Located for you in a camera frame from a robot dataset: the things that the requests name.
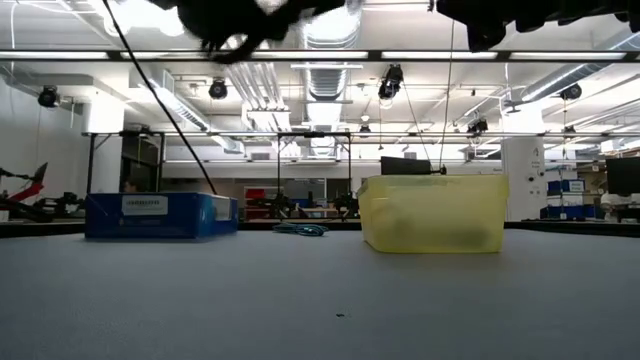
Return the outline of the yellow translucent plastic bin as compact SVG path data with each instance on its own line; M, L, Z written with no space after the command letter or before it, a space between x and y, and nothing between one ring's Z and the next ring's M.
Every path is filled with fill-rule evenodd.
M383 253L499 253L508 178L379 175L358 191L364 241Z

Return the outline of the large dark monitor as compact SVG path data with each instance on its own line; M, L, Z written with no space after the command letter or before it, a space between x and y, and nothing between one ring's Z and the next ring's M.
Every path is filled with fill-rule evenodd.
M607 159L606 173L609 193L640 193L640 157Z

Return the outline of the white pillar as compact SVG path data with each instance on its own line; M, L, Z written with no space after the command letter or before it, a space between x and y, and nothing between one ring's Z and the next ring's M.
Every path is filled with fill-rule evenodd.
M501 142L502 170L509 183L506 220L538 219L547 204L542 111L536 104L523 105L505 112L501 126L509 134Z
M112 97L94 96L86 107L86 131L97 133L92 146L91 192L117 193L120 188L124 103Z

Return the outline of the dark computer monitor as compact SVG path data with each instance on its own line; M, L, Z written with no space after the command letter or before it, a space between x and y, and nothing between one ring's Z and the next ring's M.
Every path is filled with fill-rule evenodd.
M430 175L432 168L429 160L386 157L380 158L382 175Z

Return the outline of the silver corrugated air duct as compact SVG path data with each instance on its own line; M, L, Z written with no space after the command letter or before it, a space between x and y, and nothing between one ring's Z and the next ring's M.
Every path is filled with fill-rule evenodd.
M312 99L337 100L344 92L348 69L345 63L312 63L305 70L306 88Z

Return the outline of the black metal frame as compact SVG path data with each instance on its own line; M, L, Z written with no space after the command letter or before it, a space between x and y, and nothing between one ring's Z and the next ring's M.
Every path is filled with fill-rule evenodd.
M285 164L294 164L299 166L311 166L316 170L320 170L320 175L309 175L309 178L329 178L329 166L344 165L342 153L347 154L346 170L347 170L347 192L349 198L353 197L353 174L352 174L352 143L354 134L349 131L342 132L323 132L323 131L291 131L276 133L276 170L277 170L277 187L281 186L282 175L282 151L286 150L291 144L295 144L298 138L307 139L311 142L314 139L334 140L333 144L314 146L310 144L308 150L310 154L307 158L302 155L293 154L285 157ZM279 188L277 195L280 196L282 190Z
M143 191L161 189L166 135L148 128L85 132L89 140L86 193L117 193L133 181Z

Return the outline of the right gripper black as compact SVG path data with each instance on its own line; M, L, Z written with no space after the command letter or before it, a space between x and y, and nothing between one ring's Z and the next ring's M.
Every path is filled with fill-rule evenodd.
M514 23L516 31L528 33L543 27L557 15L565 0L436 0L436 10L457 22L467 23L472 52L486 51L506 36Z

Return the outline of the blue cardboard box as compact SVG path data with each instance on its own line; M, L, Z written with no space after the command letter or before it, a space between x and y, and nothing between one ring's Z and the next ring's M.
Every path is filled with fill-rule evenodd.
M98 242L208 242L238 230L235 198L201 192L94 193L85 238Z

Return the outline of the blue storage bin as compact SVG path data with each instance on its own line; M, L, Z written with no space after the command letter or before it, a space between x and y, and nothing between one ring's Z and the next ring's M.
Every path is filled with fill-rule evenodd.
M547 183L547 192L550 195L559 193L583 193L585 182L582 179L554 180Z
M565 214L567 219L601 219L604 212L595 205L547 206L540 210L541 219L560 219Z

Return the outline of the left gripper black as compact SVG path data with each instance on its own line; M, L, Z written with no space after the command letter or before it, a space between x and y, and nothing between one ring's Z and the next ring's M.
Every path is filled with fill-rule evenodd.
M286 0L267 13L255 0L149 0L163 9L175 8L183 27L201 40L201 48L219 64L248 59L264 40L281 41L289 27L346 4L346 0ZM215 55L226 41L245 35L245 41L226 54Z

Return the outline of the large round ceiling duct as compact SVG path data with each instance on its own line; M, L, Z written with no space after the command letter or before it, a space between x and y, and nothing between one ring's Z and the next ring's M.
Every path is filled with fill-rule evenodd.
M629 30L622 31L600 43L596 47L596 50L619 52L640 51L640 32L631 33ZM611 65L611 62L566 64L539 79L537 82L526 86L515 95L514 99L504 99L502 106L504 108L513 108L518 105L539 101L559 93Z

